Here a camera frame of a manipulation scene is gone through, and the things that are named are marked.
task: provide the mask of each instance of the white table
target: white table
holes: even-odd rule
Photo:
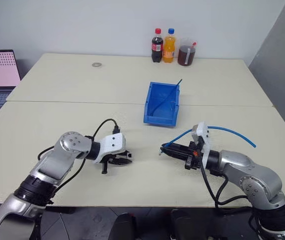
[[[196,58],[184,67],[151,57],[54,53],[44,54],[7,100],[145,104],[150,82],[180,79],[180,105],[272,106],[239,59]]]
[[[143,104],[67,102],[7,102],[0,110],[0,203],[13,192],[37,163],[37,155],[67,131],[92,135],[106,118],[115,118],[126,137],[133,163],[112,166],[85,164],[80,174],[55,196],[56,206],[192,206],[213,207],[199,170],[185,170],[184,162],[159,147],[200,121],[238,131],[257,148],[227,132],[211,130],[212,149],[237,151],[279,174],[285,193],[285,123],[273,107],[180,106],[176,128],[143,124]],[[97,138],[111,133],[106,124]],[[185,136],[178,143],[187,145]],[[74,173],[80,160],[69,174]],[[208,175],[214,191],[222,178]],[[221,199],[241,194],[228,184]],[[230,206],[246,205],[245,200]]]

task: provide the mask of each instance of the blue plastic bin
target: blue plastic bin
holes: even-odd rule
[[[144,105],[143,122],[161,126],[176,126],[179,92],[179,85],[151,82]]]

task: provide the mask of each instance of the orange soda bottle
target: orange soda bottle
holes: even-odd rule
[[[168,29],[168,36],[164,38],[162,59],[165,63],[171,63],[174,60],[175,53],[175,30],[173,28]]]

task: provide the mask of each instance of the blue tube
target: blue tube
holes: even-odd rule
[[[225,127],[221,127],[221,126],[208,126],[208,129],[217,129],[217,130],[223,130],[223,131],[226,131],[226,132],[229,132],[229,133],[232,133],[232,134],[235,134],[237,135],[238,137],[241,137],[242,139],[244,139],[246,142],[248,142],[250,145],[252,145],[254,148],[256,147],[256,145],[250,141],[247,137],[245,137],[244,135],[236,132],[236,131],[233,131],[233,130],[230,130],[228,128],[225,128]],[[164,147],[168,147],[170,144],[172,144],[173,142],[177,141],[178,139],[180,139],[182,136],[186,135],[187,133],[190,133],[192,131],[192,129],[189,129],[187,131],[185,131],[183,134],[180,134],[178,137],[176,137],[175,139],[171,140],[170,142],[166,143],[166,145]]]
[[[232,134],[235,134],[237,135],[238,137],[241,137],[242,139],[244,139],[246,142],[248,142],[250,145],[252,145],[254,148],[256,147],[256,145],[250,141],[247,137],[245,137],[244,135],[241,135],[240,133],[236,132],[236,131],[233,131],[233,130],[230,130],[228,128],[224,128],[224,127],[221,127],[221,126],[208,126],[208,129],[218,129],[218,130],[223,130],[223,131],[226,131],[226,132],[229,132],[229,133],[232,133]]]
[[[190,133],[192,131],[192,129],[189,129],[187,131],[185,131],[183,134],[180,134],[178,137],[176,137],[175,139],[171,140],[170,142],[166,143],[166,145],[164,147],[168,147],[170,144],[172,144],[174,141],[177,141],[178,139],[180,139],[182,136],[186,135],[187,133]]]

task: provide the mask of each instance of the robotic arm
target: robotic arm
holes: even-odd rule
[[[204,179],[207,179],[204,168],[212,175],[226,176],[245,193],[252,204],[260,239],[285,240],[285,195],[280,177],[244,154],[210,150],[206,139],[208,129],[204,123],[194,126],[191,136],[194,141],[189,146],[164,143],[160,150],[184,160],[185,169],[201,169]]]
[[[106,174],[108,162],[115,161],[116,155],[124,152],[129,155],[122,133],[108,135],[100,141],[74,131],[63,134],[53,150],[41,157],[19,188],[0,206],[0,240],[40,239],[42,213],[47,204],[53,203],[51,198],[75,159],[103,163],[102,173]]]

